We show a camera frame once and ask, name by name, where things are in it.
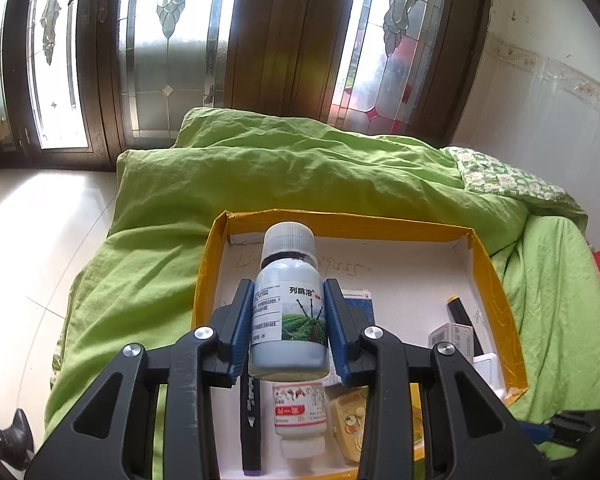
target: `bottle neck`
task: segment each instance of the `bottle neck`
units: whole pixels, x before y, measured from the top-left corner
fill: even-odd
[[[275,262],[276,260],[282,260],[283,258],[291,258],[293,260],[302,260],[307,262],[312,267],[315,267],[314,262],[311,260],[309,256],[304,253],[298,253],[296,251],[283,251],[281,253],[270,254],[267,256],[260,265],[260,270],[264,269],[271,262]]]

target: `bottle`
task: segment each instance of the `bottle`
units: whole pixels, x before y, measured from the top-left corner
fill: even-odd
[[[326,450],[324,387],[313,383],[274,383],[274,425],[285,458],[310,458]]]
[[[302,382],[329,371],[322,279],[314,234],[298,222],[264,235],[253,297],[250,369],[265,381]]]

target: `white wall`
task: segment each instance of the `white wall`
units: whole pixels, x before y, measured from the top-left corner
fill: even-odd
[[[600,82],[600,28],[582,0],[492,0],[489,31]]]
[[[453,144],[566,189],[600,249],[600,29],[581,0],[493,0]]]

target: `marker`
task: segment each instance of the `marker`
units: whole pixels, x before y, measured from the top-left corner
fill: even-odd
[[[474,357],[478,357],[478,355],[484,355],[484,351],[482,350],[482,346],[478,340],[478,335],[475,333],[475,326],[471,322],[469,315],[464,309],[464,305],[462,304],[462,301],[460,301],[460,298],[457,296],[452,296],[446,300],[446,306],[449,307],[449,312],[451,312],[451,317],[453,318],[454,323],[470,326],[474,329]]]
[[[249,375],[248,352],[240,376],[240,444],[242,472],[245,476],[260,476],[260,381]]]

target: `bottle cap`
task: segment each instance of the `bottle cap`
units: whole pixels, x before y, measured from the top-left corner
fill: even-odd
[[[273,224],[264,233],[260,264],[272,254],[294,252],[310,257],[314,267],[318,267],[315,256],[314,234],[306,225],[298,222],[280,222]]]
[[[282,446],[282,456],[291,459],[318,456],[326,450],[323,436],[303,440],[282,439],[280,445]]]

